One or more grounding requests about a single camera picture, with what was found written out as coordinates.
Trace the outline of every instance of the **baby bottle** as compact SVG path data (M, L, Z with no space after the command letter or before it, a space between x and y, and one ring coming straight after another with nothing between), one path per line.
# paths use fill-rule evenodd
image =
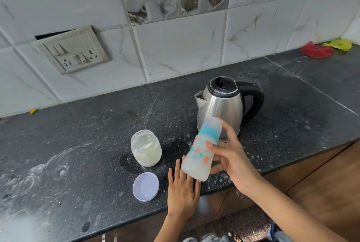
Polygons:
M206 147L205 143L210 141L217 144L221 133L221 121L215 117L208 117L195 137L194 143L182 163L182 170L200 181L206 181L210 174L211 162L214 154Z

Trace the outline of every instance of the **kettle lid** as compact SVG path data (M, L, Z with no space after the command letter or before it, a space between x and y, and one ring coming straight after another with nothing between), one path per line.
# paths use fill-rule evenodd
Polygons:
M224 76L213 78L207 88L211 94L219 98L231 98L240 93L236 81Z

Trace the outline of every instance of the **kettle handle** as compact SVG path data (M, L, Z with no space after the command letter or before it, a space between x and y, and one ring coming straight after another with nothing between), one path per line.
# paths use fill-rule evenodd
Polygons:
M237 81L236 85L240 89L242 96L253 96L253 103L249 111L243 116L241 125L245 125L251 121L257 113L259 113L261 107L264 103L264 93L262 89L255 83L248 83L246 81ZM244 108L245 108L245 99L242 98Z

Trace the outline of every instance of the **switch board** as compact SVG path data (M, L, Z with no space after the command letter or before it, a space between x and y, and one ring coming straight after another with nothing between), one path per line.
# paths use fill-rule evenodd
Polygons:
M109 61L91 26L44 38L34 44L61 74Z

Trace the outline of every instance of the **stainless steel kettle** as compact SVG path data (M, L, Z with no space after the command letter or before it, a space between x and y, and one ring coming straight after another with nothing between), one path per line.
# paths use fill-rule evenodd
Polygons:
M244 96L253 96L253 104L249 111L245 111ZM240 126L253 119L260 111L264 102L264 94L255 83L235 81L230 77L213 78L204 90L195 95L198 105L197 127L207 117L220 117L229 123L238 134ZM221 132L220 139L227 140L226 133Z

